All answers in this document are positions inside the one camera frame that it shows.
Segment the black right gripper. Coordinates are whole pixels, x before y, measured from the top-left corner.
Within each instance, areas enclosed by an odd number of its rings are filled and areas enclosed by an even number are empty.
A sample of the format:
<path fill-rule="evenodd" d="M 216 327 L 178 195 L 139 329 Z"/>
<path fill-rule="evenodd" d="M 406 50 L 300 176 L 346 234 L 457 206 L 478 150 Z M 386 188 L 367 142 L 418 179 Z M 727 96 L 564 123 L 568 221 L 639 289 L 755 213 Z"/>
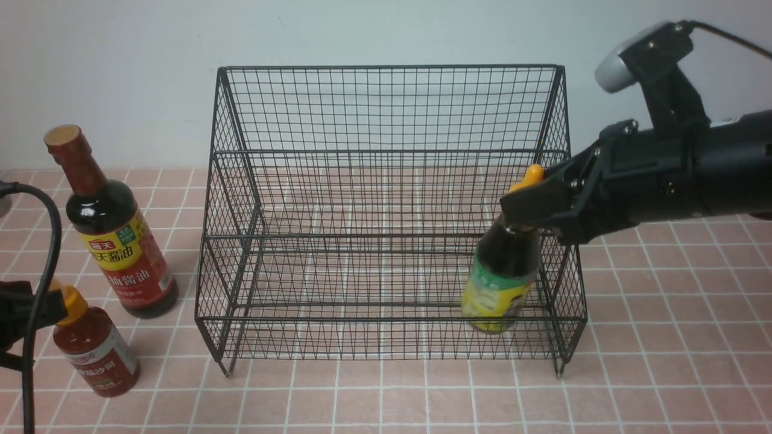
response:
<path fill-rule="evenodd" d="M 694 151 L 703 124 L 674 137 L 607 127 L 590 148 L 560 164 L 530 166 L 500 198 L 507 226 L 562 231 L 562 243 L 587 244 L 646 222 L 703 215 Z"/>

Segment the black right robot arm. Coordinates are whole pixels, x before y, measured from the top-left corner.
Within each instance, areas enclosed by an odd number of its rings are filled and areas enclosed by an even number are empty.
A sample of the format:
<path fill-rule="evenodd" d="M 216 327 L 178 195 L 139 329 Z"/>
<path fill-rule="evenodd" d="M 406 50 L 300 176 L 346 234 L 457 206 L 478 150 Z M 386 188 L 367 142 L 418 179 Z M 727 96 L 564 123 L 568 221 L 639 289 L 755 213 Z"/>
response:
<path fill-rule="evenodd" d="M 606 127 L 543 181 L 502 197 L 505 220 L 577 245 L 645 223 L 770 212 L 770 111 L 689 124 L 671 139 L 633 126 Z"/>

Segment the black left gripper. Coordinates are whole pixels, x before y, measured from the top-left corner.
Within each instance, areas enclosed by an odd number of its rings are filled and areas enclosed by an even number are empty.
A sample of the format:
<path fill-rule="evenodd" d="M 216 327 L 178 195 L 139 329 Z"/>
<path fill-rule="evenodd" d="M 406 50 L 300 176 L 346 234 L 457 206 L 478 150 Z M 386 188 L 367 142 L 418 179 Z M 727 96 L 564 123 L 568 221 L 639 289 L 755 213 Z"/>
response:
<path fill-rule="evenodd" d="M 1 283 L 1 366 L 22 371 L 22 356 L 10 353 L 12 346 L 25 339 L 28 321 L 33 318 L 33 289 L 28 281 Z M 34 319 L 35 330 L 52 326 L 67 317 L 61 291 L 49 291 L 42 299 L 42 310 Z"/>

